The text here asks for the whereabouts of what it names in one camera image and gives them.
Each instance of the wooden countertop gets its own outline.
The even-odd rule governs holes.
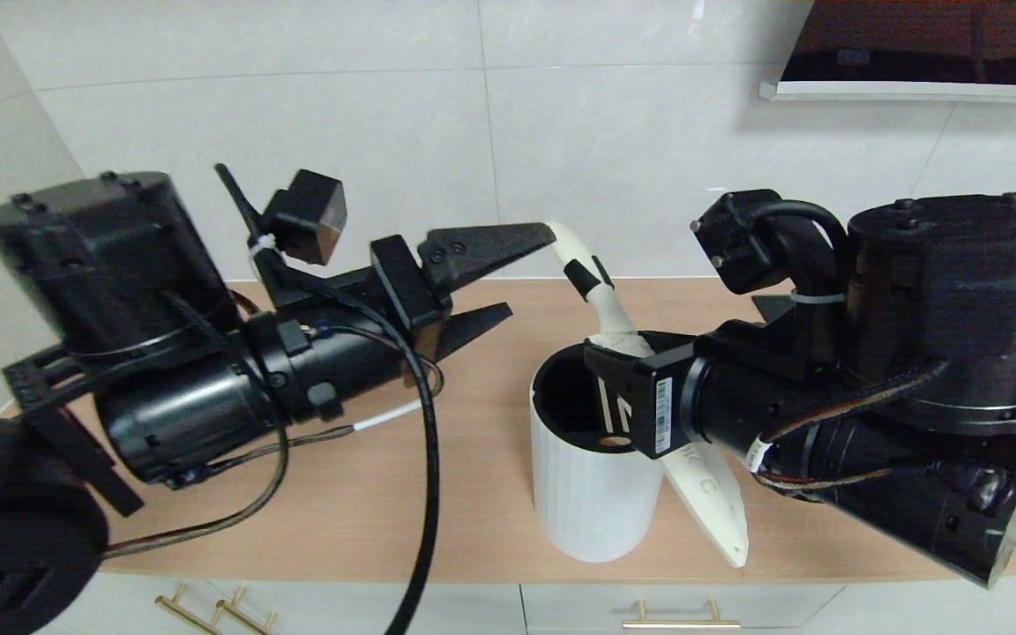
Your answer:
[[[251,298],[257,284],[237,284]],[[699,333],[728,318],[755,318],[749,298],[716,278],[619,280],[641,329]],[[565,280],[484,280],[456,296],[459,310],[507,301],[513,317],[447,359],[438,399],[441,527],[435,582],[758,583],[950,578],[916,552],[823,505],[789,501],[743,470],[751,554],[734,570],[664,483],[652,527],[632,554],[580,563],[556,550],[531,506],[531,449],[525,394],[554,351],[595,328],[589,307]],[[387,386],[346,407],[355,422],[411,398]],[[73,409],[96,425],[91,405]],[[296,434],[319,430],[299,426]],[[249,504],[265,487],[273,458],[254,461],[192,490],[137,489],[146,501],[132,518],[112,518],[113,537],[130,538]],[[277,497],[249,521],[207,538],[121,558],[106,571],[201,578],[399,582],[410,574],[425,490],[423,426],[412,412],[377,429],[294,450]],[[1016,573],[1016,554],[1009,574]]]

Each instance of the white cabinet door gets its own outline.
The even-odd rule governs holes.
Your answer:
[[[964,579],[850,584],[796,634],[1016,635],[1016,576],[983,590]]]
[[[245,586],[242,610],[264,624],[277,612],[277,635],[382,635],[405,584],[245,582],[211,579],[223,594]],[[410,635],[523,635],[524,611],[515,584],[431,584]]]
[[[841,590],[839,584],[727,586],[524,584],[528,632],[623,632],[622,620],[637,619],[645,602],[649,620],[709,620],[708,599],[720,618],[745,628],[793,628]]]
[[[173,596],[181,583],[186,583],[187,590],[178,604],[195,618],[209,622],[221,593],[204,579],[99,573],[77,596],[77,601],[40,632],[42,635],[197,634],[197,630],[154,604],[158,595]]]

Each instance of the wire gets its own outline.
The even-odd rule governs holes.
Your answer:
[[[379,424],[390,422],[391,419],[398,419],[406,412],[415,411],[416,409],[419,409],[421,405],[423,405],[423,402],[416,398],[416,400],[407,401],[398,407],[391,407],[391,409],[386,412],[375,415],[374,418],[364,419],[364,421],[359,422],[358,424],[352,424],[351,427],[352,429],[355,429],[355,431],[372,429],[372,427],[378,426]]]
[[[928,359],[918,369],[914,369],[898,375],[895,378],[873,384],[866,389],[851,395],[845,395],[836,402],[824,403],[807,414],[791,418],[789,422],[778,424],[772,429],[762,431],[755,441],[751,443],[751,449],[747,450],[746,465],[751,473],[755,474],[755,480],[759,483],[773,487],[775,490],[783,491],[810,491],[825,490],[829,487],[851,485],[862,483],[864,480],[885,478],[891,474],[891,467],[884,470],[875,470],[864,474],[847,475],[847,478],[836,479],[813,479],[813,478],[783,478],[763,469],[763,461],[766,452],[771,449],[775,441],[785,435],[804,429],[804,427],[821,424],[835,418],[847,418],[847,416],[863,412],[871,407],[895,401],[896,398],[911,394],[915,390],[927,385],[928,382],[938,378],[947,369],[949,362],[943,358]]]
[[[895,469],[892,467],[883,467],[883,469],[874,470],[872,472],[867,472],[863,474],[847,475],[847,478],[835,478],[829,480],[823,479],[798,479],[798,478],[783,478],[783,475],[778,475],[770,473],[767,471],[761,471],[755,474],[755,480],[762,485],[767,487],[773,487],[774,490],[782,490],[786,492],[813,492],[817,490],[829,490],[831,487],[840,487],[843,485],[853,485],[855,483],[864,483],[867,480],[875,480],[879,478],[886,478],[886,475],[892,475]]]
[[[246,315],[250,315],[250,317],[253,317],[253,315],[261,313],[261,307],[258,307],[257,303],[251,301],[241,292],[235,292],[234,290],[230,290],[230,295],[231,297],[234,297],[234,304],[241,306],[242,311],[245,311]]]
[[[836,253],[844,253],[847,248],[849,237],[845,234],[844,226],[833,215],[833,212],[819,204],[812,204],[807,201],[773,201],[768,204],[758,205],[757,208],[747,208],[741,212],[742,219],[746,221],[746,228],[751,229],[755,220],[760,217],[772,216],[796,216],[806,217],[821,226],[826,236],[830,238],[830,245]]]
[[[842,284],[849,278],[849,268],[852,266],[852,246],[845,234],[844,226],[833,215],[833,212],[819,204],[807,201],[779,200],[768,204],[749,206],[737,212],[737,220],[747,230],[754,228],[755,220],[761,217],[795,216],[805,217],[821,226],[826,237],[830,238],[833,248],[834,270]]]
[[[354,433],[356,429],[352,426],[339,426],[335,427],[335,429],[318,431],[317,433],[302,435],[302,437],[291,438],[290,447],[299,447],[300,445],[331,441],[335,438],[347,437],[347,435]],[[277,450],[279,450],[278,443],[270,443],[269,445],[255,447],[255,449],[247,451],[245,454],[239,454],[237,457],[233,458],[224,458],[221,461],[215,461],[206,465],[205,475],[206,478],[214,478],[226,470],[231,470],[239,465],[249,463],[254,458],[265,457],[266,454],[271,454],[273,451]]]
[[[290,439],[290,445],[293,447],[298,447],[300,445],[308,445],[311,443],[319,443],[323,441],[331,441],[335,438],[347,437],[356,431],[364,431],[371,429],[371,427],[378,426],[379,424],[384,424],[390,422],[393,419],[398,419],[407,412],[418,410],[419,407],[423,405],[423,402],[418,400],[407,401],[398,407],[391,407],[390,410],[380,412],[375,415],[374,418],[364,419],[362,422],[355,424],[335,427],[335,429],[328,429],[326,431],[319,431],[318,433],[306,434],[303,437],[297,437]],[[250,462],[254,458],[264,457],[266,454],[271,454],[273,451],[277,450],[277,444],[270,443],[269,445],[262,445],[257,447],[257,449],[247,451],[245,454],[238,455],[234,458],[224,458],[221,461],[210,463],[205,467],[206,478],[214,478],[217,474],[225,472],[226,470],[234,469],[243,463]]]
[[[773,443],[775,439],[785,437],[785,435],[801,430],[803,427],[827,422],[830,419],[847,418],[847,416],[864,412],[864,410],[871,409],[871,407],[881,405],[882,403],[895,401],[896,398],[911,394],[919,389],[919,387],[927,385],[932,379],[938,378],[947,369],[947,365],[948,362],[946,359],[929,359],[918,369],[907,371],[902,375],[896,375],[895,378],[886,379],[886,381],[867,386],[862,391],[845,395],[839,401],[824,403],[807,414],[791,418],[789,422],[763,431],[763,433],[759,434],[759,439],[765,443]]]
[[[283,261],[279,262],[279,266],[287,268]],[[415,568],[410,574],[410,583],[406,585],[402,601],[398,604],[394,619],[391,620],[391,624],[386,630],[386,635],[403,635],[410,627],[410,622],[418,612],[418,605],[426,591],[426,583],[431,575],[431,564],[434,562],[434,550],[437,543],[438,515],[441,506],[441,465],[438,454],[434,394],[431,393],[431,387],[426,379],[423,366],[419,363],[418,354],[415,353],[410,343],[402,337],[402,333],[398,332],[394,324],[386,320],[378,311],[359,301],[358,298],[339,292],[334,287],[327,284],[322,278],[306,276],[305,274],[293,278],[298,289],[339,302],[347,309],[363,314],[365,318],[377,324],[383,330],[384,335],[398,346],[402,357],[406,359],[406,364],[410,367],[411,375],[415,378],[415,385],[418,387],[418,397],[423,405],[423,422],[426,429],[426,514],[423,522],[423,537],[419,543]]]
[[[221,531],[223,529],[230,529],[230,527],[242,523],[247,518],[257,514],[258,511],[261,511],[262,507],[265,507],[265,504],[269,503],[270,499],[273,498],[273,495],[277,494],[281,483],[284,482],[284,474],[288,472],[288,467],[290,467],[291,442],[284,429],[284,419],[277,412],[277,402],[275,402],[274,398],[271,398],[265,382],[250,368],[249,363],[245,361],[242,354],[234,345],[231,345],[230,340],[227,340],[226,336],[218,332],[213,324],[210,324],[201,313],[195,311],[194,307],[187,304],[185,300],[174,292],[167,291],[163,295],[175,310],[182,313],[187,320],[196,325],[218,350],[227,354],[233,354],[237,358],[238,366],[241,367],[246,377],[265,394],[267,404],[270,407],[271,419],[273,419],[273,425],[275,430],[277,430],[279,458],[277,460],[277,467],[275,467],[273,475],[269,480],[269,485],[265,486],[264,492],[257,496],[257,499],[254,499],[253,503],[249,503],[241,511],[235,511],[235,513],[214,519],[214,521],[181,527],[181,529],[162,531],[162,533],[144,535],[141,538],[126,539],[124,543],[111,545],[102,556],[106,560],[158,550],[162,547],[185,543],[187,539],[200,538],[203,535],[209,535],[214,533],[214,531]]]
[[[360,329],[359,326],[351,326],[348,324],[321,323],[321,324],[316,324],[315,329],[318,330],[319,333],[323,333],[324,331],[331,331],[334,333],[350,333],[353,336],[367,337],[370,338],[371,340],[382,343],[382,345],[388,345],[394,351],[399,351],[399,353],[402,351],[398,348],[398,344],[392,342],[389,338],[382,336],[382,334],[376,333],[374,331],[368,331],[367,329]],[[438,366],[436,362],[432,361],[432,359],[423,357],[423,355],[419,355],[418,358],[420,359],[421,362],[423,362],[423,365],[426,365],[427,367],[429,367],[429,369],[434,371],[435,375],[434,387],[432,387],[431,389],[431,394],[434,394],[434,397],[436,397],[437,395],[441,394],[442,390],[445,389],[445,374],[443,371],[441,371],[441,367]]]

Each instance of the drawer handle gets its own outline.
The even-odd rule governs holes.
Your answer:
[[[186,584],[180,584],[175,590],[175,594],[170,598],[166,598],[163,595],[158,595],[156,598],[156,607],[162,608],[163,611],[169,612],[170,615],[175,616],[175,618],[183,620],[190,628],[193,630],[202,632],[204,635],[221,635],[221,631],[217,630],[217,618],[220,612],[214,612],[214,618],[210,622],[203,622],[201,619],[195,618],[192,612],[186,611],[183,607],[178,606],[178,601],[183,598],[183,593],[186,593]]]
[[[214,604],[217,609],[214,615],[217,616],[221,612],[226,612],[226,615],[236,619],[238,623],[249,628],[255,635],[273,635],[273,622],[277,619],[277,612],[271,612],[269,618],[265,620],[265,624],[258,623],[257,620],[250,618],[242,611],[243,595],[245,595],[245,586],[238,588],[238,593],[234,593],[234,599],[218,599],[217,604]]]
[[[644,599],[638,599],[634,606],[637,607],[638,618],[622,620],[622,628],[626,631],[738,631],[743,628],[737,620],[720,618],[716,599],[708,599],[712,619],[681,620],[681,622],[647,619]]]

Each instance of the black tape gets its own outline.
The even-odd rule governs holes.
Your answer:
[[[568,262],[567,266],[564,266],[564,274],[572,284],[575,284],[575,291],[579,293],[579,296],[582,298],[582,302],[585,302],[585,294],[590,293],[590,291],[595,289],[595,287],[601,284],[601,282],[593,276],[593,273],[590,273],[590,270],[585,268],[585,266],[577,260],[572,260]]]
[[[606,285],[610,287],[610,289],[614,289],[614,281],[610,279],[610,273],[606,273],[606,267],[601,265],[601,261],[598,260],[598,257],[591,256],[590,258],[593,260],[593,265],[597,266],[598,273],[601,273],[601,281],[606,282]]]

